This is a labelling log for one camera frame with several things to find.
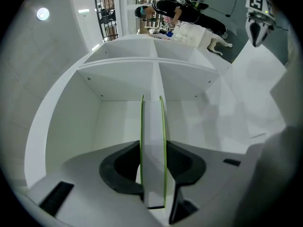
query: white panel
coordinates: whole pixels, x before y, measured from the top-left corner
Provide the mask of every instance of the white panel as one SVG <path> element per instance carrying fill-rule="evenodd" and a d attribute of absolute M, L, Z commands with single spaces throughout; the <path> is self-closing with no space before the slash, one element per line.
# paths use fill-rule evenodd
<path fill-rule="evenodd" d="M 271 95 L 287 125 L 303 123 L 302 59 L 292 60 L 287 72 L 271 90 Z"/>
<path fill-rule="evenodd" d="M 141 183 L 140 166 L 138 167 L 136 183 Z M 169 170 L 167 170 L 167 192 L 166 192 L 166 205 L 163 209 L 148 210 L 163 226 L 169 226 L 169 217 L 174 202 L 176 182 Z"/>
<path fill-rule="evenodd" d="M 151 81 L 151 100 L 152 101 L 159 101 L 160 96 L 162 96 L 163 99 L 163 105 L 164 105 L 164 119 L 165 119 L 165 133 L 166 133 L 166 140 L 169 140 L 169 122 L 167 119 L 167 107 L 166 107 L 166 97 L 164 93 L 164 87 L 162 82 L 162 76 L 160 72 L 160 67 L 157 62 L 154 63 L 153 67 L 153 75 L 152 75 L 152 81 Z"/>
<path fill-rule="evenodd" d="M 120 62 L 78 71 L 102 101 L 135 101 L 150 99 L 152 70 L 152 62 Z"/>
<path fill-rule="evenodd" d="M 140 170 L 141 165 L 139 164 L 138 170 L 137 170 L 137 176 L 136 176 L 136 183 L 141 184 L 141 170 Z"/>
<path fill-rule="evenodd" d="M 204 54 L 202 54 L 198 49 L 194 49 L 194 51 L 191 54 L 188 62 L 191 63 L 191 64 L 195 64 L 195 65 L 205 66 L 205 67 L 210 68 L 210 69 L 215 69 L 214 65 L 212 65 L 209 62 L 209 60 L 204 56 Z"/>
<path fill-rule="evenodd" d="M 92 151 L 101 101 L 75 72 L 54 110 L 46 142 L 46 172 L 68 159 Z"/>
<path fill-rule="evenodd" d="M 270 90 L 286 72 L 281 62 L 263 45 L 258 48 L 248 41 L 224 78 L 242 106 L 250 136 L 280 132 L 282 115 Z"/>
<path fill-rule="evenodd" d="M 29 188 L 46 175 L 46 138 L 56 104 L 76 69 L 79 65 L 82 65 L 89 56 L 90 54 L 85 55 L 63 73 L 51 87 L 37 110 L 27 138 L 24 159 L 24 172 Z"/>
<path fill-rule="evenodd" d="M 225 75 L 228 69 L 232 68 L 232 64 L 224 60 L 221 56 L 209 52 L 207 49 L 199 48 L 197 51 L 212 64 L 212 66 L 221 74 L 221 76 Z"/>
<path fill-rule="evenodd" d="M 102 102 L 96 123 L 93 149 L 140 139 L 141 102 Z"/>
<path fill-rule="evenodd" d="M 188 61 L 194 51 L 193 47 L 173 41 L 155 40 L 154 43 L 159 58 Z"/>
<path fill-rule="evenodd" d="M 197 101 L 166 101 L 169 137 L 184 144 L 208 148 L 201 113 L 204 106 Z"/>
<path fill-rule="evenodd" d="M 164 138 L 160 101 L 143 102 L 142 175 L 144 204 L 164 206 Z"/>
<path fill-rule="evenodd" d="M 157 50 L 156 50 L 154 40 L 150 39 L 150 42 L 151 42 L 151 57 L 157 58 L 158 54 L 157 54 Z"/>
<path fill-rule="evenodd" d="M 222 77 L 196 101 L 167 101 L 170 139 L 245 153 L 250 136 L 244 113 Z"/>
<path fill-rule="evenodd" d="M 151 40 L 115 40 L 106 42 L 87 61 L 99 61 L 119 57 L 150 57 Z"/>
<path fill-rule="evenodd" d="M 134 9 L 127 11 L 127 22 L 128 22 L 128 33 L 129 34 L 137 34 L 138 32 L 138 17 L 134 14 Z"/>
<path fill-rule="evenodd" d="M 245 153 L 250 146 L 246 119 L 223 77 L 214 82 L 202 100 L 206 105 L 201 116 L 207 146 L 226 152 Z"/>
<path fill-rule="evenodd" d="M 194 100 L 219 77 L 217 72 L 194 66 L 160 63 L 166 100 Z"/>
<path fill-rule="evenodd" d="M 162 83 L 161 72 L 159 68 L 159 63 L 154 62 L 152 70 L 152 79 L 151 79 L 151 101 L 159 101 L 160 96 L 163 98 L 165 104 L 165 95 L 164 88 Z"/>

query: black plastic part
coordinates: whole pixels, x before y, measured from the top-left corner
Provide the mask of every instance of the black plastic part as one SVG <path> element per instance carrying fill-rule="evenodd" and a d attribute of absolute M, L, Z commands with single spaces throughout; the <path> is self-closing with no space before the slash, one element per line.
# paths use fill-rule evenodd
<path fill-rule="evenodd" d="M 67 198 L 68 194 L 74 187 L 73 184 L 60 182 L 46 197 L 46 199 L 40 204 L 45 212 L 52 216 L 55 216 L 59 208 Z"/>
<path fill-rule="evenodd" d="M 240 164 L 241 164 L 241 161 L 237 161 L 237 160 L 233 160 L 233 159 L 225 159 L 223 162 L 233 165 L 233 166 L 240 166 Z"/>
<path fill-rule="evenodd" d="M 163 209 L 164 208 L 164 205 L 163 206 L 156 206 L 156 207 L 148 207 L 147 209 L 148 210 L 158 210 L 158 209 Z"/>
<path fill-rule="evenodd" d="M 116 192 L 140 195 L 143 200 L 143 187 L 135 182 L 139 164 L 140 142 L 136 141 L 106 157 L 100 164 L 99 174 Z"/>
<path fill-rule="evenodd" d="M 199 8 L 198 8 L 198 9 L 205 10 L 205 9 L 207 9 L 208 7 L 209 7 L 208 4 L 200 2 L 200 3 L 199 3 Z"/>
<path fill-rule="evenodd" d="M 183 200 L 180 187 L 195 184 L 205 173 L 206 163 L 200 156 L 167 141 L 167 168 L 176 182 L 174 202 L 169 217 L 169 224 L 173 224 L 181 220 L 182 216 L 187 217 L 190 214 L 189 210 L 188 215 L 181 211 L 182 214 L 178 217 L 178 206 L 182 209 L 184 207 L 181 206 L 189 203 Z"/>
<path fill-rule="evenodd" d="M 187 200 L 179 202 L 176 209 L 176 214 L 175 214 L 176 217 L 173 219 L 174 222 L 172 224 L 188 217 L 189 215 L 193 214 L 197 210 L 198 209 L 191 202 Z"/>
<path fill-rule="evenodd" d="M 254 47 L 256 47 L 256 40 L 257 40 L 257 37 L 260 33 L 260 26 L 257 24 L 257 23 L 253 23 L 250 25 L 250 33 L 251 33 L 251 37 L 252 37 L 252 45 Z"/>
<path fill-rule="evenodd" d="M 263 41 L 266 39 L 267 35 L 268 35 L 268 33 L 266 33 L 266 34 L 263 36 L 263 38 L 262 38 Z"/>

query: white wall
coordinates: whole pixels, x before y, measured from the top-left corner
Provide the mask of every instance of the white wall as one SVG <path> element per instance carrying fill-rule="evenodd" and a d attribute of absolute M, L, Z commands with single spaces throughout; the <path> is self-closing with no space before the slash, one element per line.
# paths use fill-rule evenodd
<path fill-rule="evenodd" d="M 220 76 L 215 70 L 177 63 L 159 63 L 161 78 L 168 101 L 194 100 Z"/>
<path fill-rule="evenodd" d="M 46 7 L 50 16 L 39 21 Z M 25 0 L 1 45 L 1 162 L 24 186 L 24 154 L 35 113 L 53 83 L 87 53 L 71 0 Z"/>
<path fill-rule="evenodd" d="M 100 99 L 75 72 L 53 112 L 46 142 L 46 173 L 62 163 L 92 151 Z"/>
<path fill-rule="evenodd" d="M 269 137 L 285 127 L 280 110 L 270 94 L 285 72 L 283 64 L 265 46 L 255 48 L 247 41 L 224 75 L 244 111 L 250 137 L 261 134 Z"/>
<path fill-rule="evenodd" d="M 128 10 L 127 11 L 127 20 L 128 20 L 128 33 L 136 35 L 138 32 L 138 18 L 135 16 L 133 10 Z"/>
<path fill-rule="evenodd" d="M 142 95 L 151 98 L 152 71 L 152 62 L 130 60 L 86 67 L 79 73 L 102 101 L 140 101 Z"/>
<path fill-rule="evenodd" d="M 91 50 L 96 44 L 101 45 L 103 43 L 103 38 L 98 24 L 97 12 L 95 11 L 95 0 L 72 1 L 87 49 Z M 78 13 L 78 10 L 80 9 L 89 9 L 89 12 Z"/>
<path fill-rule="evenodd" d="M 140 125 L 140 101 L 103 101 L 98 113 L 93 149 L 139 140 Z"/>
<path fill-rule="evenodd" d="M 241 154 L 250 146 L 244 113 L 222 77 L 195 100 L 166 105 L 171 140 Z"/>

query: wire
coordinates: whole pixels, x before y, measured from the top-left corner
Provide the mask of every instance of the wire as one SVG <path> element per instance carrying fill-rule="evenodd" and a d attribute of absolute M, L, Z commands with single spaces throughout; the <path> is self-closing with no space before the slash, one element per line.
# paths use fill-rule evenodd
<path fill-rule="evenodd" d="M 215 10 L 215 11 L 217 11 L 218 13 L 221 13 L 221 14 L 223 14 L 224 16 L 226 16 L 226 14 L 224 14 L 224 13 L 218 11 L 218 10 Z"/>
<path fill-rule="evenodd" d="M 280 28 L 280 29 L 282 29 L 282 30 L 284 30 L 284 31 L 288 31 L 288 29 L 282 28 L 282 27 L 277 26 L 277 25 L 275 25 L 275 26 L 276 26 L 276 28 Z"/>
<path fill-rule="evenodd" d="M 222 12 L 220 12 L 220 11 L 218 11 L 218 10 L 215 10 L 215 9 L 213 9 L 213 8 L 211 8 L 211 7 L 208 7 L 208 8 L 209 8 L 209 9 L 212 9 L 212 10 L 214 10 L 214 11 L 217 11 L 218 13 L 221 13 L 221 14 L 223 14 L 223 15 L 226 16 L 226 17 L 230 17 L 230 16 L 232 15 L 232 13 L 233 13 L 233 10 L 234 10 L 235 7 L 236 7 L 236 3 L 237 3 L 237 0 L 235 0 L 235 2 L 234 2 L 234 4 L 233 4 L 233 8 L 232 8 L 231 14 L 224 14 L 224 13 L 222 13 Z"/>
<path fill-rule="evenodd" d="M 233 10 L 235 9 L 236 3 L 237 3 L 237 0 L 235 0 L 235 3 L 234 3 L 233 8 L 232 8 L 232 12 L 233 12 Z"/>

